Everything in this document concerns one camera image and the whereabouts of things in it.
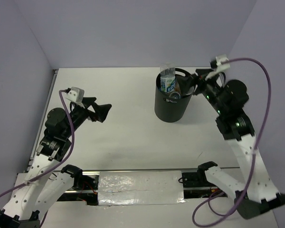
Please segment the clear bottle green label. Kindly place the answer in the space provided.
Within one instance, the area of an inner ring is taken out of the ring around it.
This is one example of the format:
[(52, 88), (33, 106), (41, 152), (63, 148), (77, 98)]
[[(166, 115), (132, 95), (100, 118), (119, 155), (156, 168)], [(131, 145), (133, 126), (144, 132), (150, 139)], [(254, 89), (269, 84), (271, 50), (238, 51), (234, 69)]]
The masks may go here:
[(174, 65), (170, 63), (163, 64), (160, 70), (161, 91), (164, 93), (173, 92), (176, 85)]

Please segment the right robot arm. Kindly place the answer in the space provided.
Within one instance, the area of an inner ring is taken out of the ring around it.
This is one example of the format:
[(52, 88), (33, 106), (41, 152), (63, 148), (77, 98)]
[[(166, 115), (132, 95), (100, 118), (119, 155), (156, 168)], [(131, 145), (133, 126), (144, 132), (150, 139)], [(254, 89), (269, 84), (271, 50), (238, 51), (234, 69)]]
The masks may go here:
[(183, 94), (202, 94), (217, 112), (217, 128), (230, 145), (245, 179), (241, 183), (209, 161), (198, 166), (197, 182), (218, 187), (234, 201), (231, 212), (252, 219), (285, 205), (285, 194), (271, 181), (258, 149), (260, 135), (256, 135), (243, 110), (249, 100), (246, 85), (236, 79), (219, 85), (217, 80), (224, 76), (223, 72), (198, 69), (195, 74), (186, 72), (176, 80)]

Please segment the orange juice bottle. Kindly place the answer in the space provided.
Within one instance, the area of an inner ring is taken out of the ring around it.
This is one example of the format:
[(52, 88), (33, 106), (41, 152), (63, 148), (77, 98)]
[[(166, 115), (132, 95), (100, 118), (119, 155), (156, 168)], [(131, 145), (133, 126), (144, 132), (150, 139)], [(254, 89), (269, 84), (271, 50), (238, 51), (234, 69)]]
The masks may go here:
[(175, 91), (181, 94), (181, 88), (180, 88), (178, 81), (175, 82)]

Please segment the clear bottle blue cap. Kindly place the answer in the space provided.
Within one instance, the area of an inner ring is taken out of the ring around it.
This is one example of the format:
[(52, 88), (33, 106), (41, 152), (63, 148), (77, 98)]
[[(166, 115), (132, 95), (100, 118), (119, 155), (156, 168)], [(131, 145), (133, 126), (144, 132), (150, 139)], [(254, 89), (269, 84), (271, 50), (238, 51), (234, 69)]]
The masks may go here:
[(171, 99), (181, 99), (181, 95), (177, 91), (173, 91), (170, 93), (169, 98)]

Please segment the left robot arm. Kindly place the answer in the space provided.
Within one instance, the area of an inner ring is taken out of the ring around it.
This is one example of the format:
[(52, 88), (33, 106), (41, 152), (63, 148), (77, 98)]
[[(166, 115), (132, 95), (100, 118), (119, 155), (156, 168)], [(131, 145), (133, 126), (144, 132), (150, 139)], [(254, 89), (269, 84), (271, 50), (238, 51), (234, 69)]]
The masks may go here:
[(66, 165), (59, 176), (49, 180), (54, 169), (69, 158), (74, 148), (75, 130), (85, 121), (104, 122), (111, 104), (98, 105), (95, 97), (52, 109), (47, 114), (44, 137), (22, 184), (12, 188), (10, 201), (0, 209), (0, 228), (40, 228), (49, 208), (69, 189), (83, 186), (83, 171)]

